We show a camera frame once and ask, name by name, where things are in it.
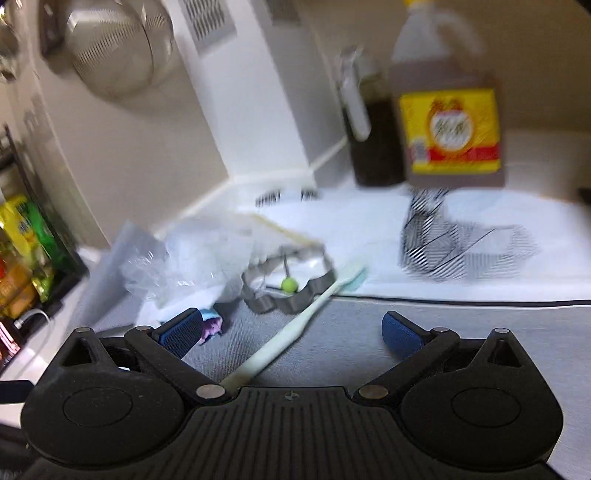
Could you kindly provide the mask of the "mint green toothbrush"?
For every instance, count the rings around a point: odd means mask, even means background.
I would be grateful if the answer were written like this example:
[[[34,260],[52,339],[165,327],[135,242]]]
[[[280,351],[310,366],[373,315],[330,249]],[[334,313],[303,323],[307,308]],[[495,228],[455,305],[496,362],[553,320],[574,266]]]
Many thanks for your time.
[[[315,298],[303,312],[298,314],[297,317],[294,317],[293,320],[290,320],[273,338],[270,338],[266,344],[246,359],[241,366],[229,374],[228,377],[225,377],[221,381],[221,386],[226,391],[233,393],[249,384],[250,380],[259,375],[260,372],[263,372],[284,351],[287,351],[294,342],[301,338],[308,323],[310,323],[315,314],[322,309],[332,296],[339,293],[342,288],[356,282],[360,276],[363,276],[366,268],[366,262],[362,259],[351,260],[343,265],[342,268],[339,268],[335,274],[335,282],[323,294]]]

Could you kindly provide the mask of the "clear plastic bag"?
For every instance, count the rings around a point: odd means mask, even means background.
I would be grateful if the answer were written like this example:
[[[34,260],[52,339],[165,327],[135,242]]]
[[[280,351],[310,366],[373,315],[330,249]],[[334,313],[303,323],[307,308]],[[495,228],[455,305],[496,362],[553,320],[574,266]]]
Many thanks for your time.
[[[197,305],[229,302],[256,253],[252,222],[242,215],[192,217],[153,247],[137,247],[120,266],[126,290],[163,309],[197,296]]]

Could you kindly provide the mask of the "grey woven table mat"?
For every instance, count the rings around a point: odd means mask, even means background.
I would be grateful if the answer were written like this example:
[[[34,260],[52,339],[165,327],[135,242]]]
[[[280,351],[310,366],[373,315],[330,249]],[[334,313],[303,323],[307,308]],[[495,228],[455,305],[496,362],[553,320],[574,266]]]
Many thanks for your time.
[[[140,317],[140,303],[125,290],[119,267],[90,274],[72,326],[121,332]],[[195,346],[183,360],[221,381],[276,334],[290,317],[256,316],[242,302],[221,304],[222,333]],[[568,478],[590,476],[590,306],[508,308],[391,303],[332,297],[308,324],[303,337],[263,370],[252,385],[266,387],[345,386],[356,388],[401,360],[382,337],[382,319],[400,312],[426,330],[448,327],[464,338],[485,338],[495,327],[510,329],[550,385],[564,412],[565,426],[551,464]]]

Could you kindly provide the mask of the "white geometric print cloth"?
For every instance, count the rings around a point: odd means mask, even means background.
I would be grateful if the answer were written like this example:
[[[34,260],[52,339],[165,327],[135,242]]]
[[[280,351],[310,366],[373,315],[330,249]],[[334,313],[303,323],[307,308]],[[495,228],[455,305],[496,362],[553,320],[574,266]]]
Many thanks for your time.
[[[325,190],[314,200],[266,195],[256,214],[353,258],[353,295],[462,303],[587,303],[590,211],[507,189]]]

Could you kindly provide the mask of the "dark soy sauce dispenser bottle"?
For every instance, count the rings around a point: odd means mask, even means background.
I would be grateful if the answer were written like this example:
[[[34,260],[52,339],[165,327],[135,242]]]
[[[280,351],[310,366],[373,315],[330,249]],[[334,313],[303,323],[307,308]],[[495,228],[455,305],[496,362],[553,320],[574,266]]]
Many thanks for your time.
[[[391,187],[404,182],[404,158],[392,91],[380,64],[360,46],[337,57],[337,87],[356,183]]]

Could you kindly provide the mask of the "cooking wine jug yellow label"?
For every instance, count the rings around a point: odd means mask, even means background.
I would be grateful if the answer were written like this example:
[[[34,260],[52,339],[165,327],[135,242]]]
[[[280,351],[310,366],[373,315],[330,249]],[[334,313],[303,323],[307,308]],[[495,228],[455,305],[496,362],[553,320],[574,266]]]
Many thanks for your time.
[[[483,43],[459,14],[433,1],[408,1],[390,78],[408,182],[417,188],[501,187],[505,183],[497,85],[464,68]]]

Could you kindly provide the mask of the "wall vent grille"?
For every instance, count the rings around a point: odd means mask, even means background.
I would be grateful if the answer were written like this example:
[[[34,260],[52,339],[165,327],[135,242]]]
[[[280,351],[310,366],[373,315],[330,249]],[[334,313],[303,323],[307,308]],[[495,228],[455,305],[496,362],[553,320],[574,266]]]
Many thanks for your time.
[[[235,23],[225,1],[180,0],[179,5],[199,55],[236,35]]]

